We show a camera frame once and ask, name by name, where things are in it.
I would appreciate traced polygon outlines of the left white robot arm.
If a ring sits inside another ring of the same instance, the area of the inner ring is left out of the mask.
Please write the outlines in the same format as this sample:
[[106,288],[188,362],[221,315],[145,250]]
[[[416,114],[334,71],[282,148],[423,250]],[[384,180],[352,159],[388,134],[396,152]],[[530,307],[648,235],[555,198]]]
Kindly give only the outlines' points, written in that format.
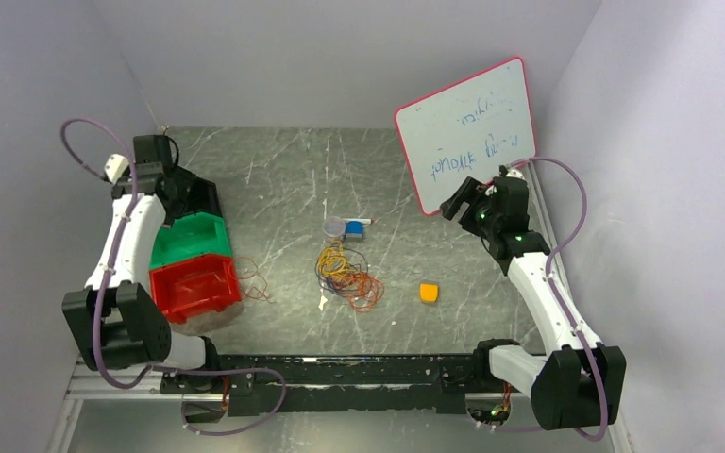
[[197,391],[220,386],[224,366],[201,337],[175,333],[152,297],[149,272],[198,256],[188,228],[205,219],[220,232],[223,212],[214,183],[183,168],[165,135],[133,139],[133,152],[112,155],[98,176],[111,186],[111,223],[101,256],[83,289],[63,297],[62,312],[86,365],[184,369]]

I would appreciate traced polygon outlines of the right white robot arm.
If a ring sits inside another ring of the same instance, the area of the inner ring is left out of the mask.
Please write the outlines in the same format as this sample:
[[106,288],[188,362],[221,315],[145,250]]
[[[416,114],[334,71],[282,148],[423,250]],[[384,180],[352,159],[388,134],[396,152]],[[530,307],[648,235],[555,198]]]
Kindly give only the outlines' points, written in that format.
[[493,391],[501,383],[527,396],[539,427],[575,429],[601,439],[617,418],[626,358],[584,321],[553,269],[544,236],[529,228],[529,185],[515,176],[489,183],[467,177],[441,205],[477,236],[529,308],[545,354],[534,356],[513,340],[481,343],[471,367],[474,383]]

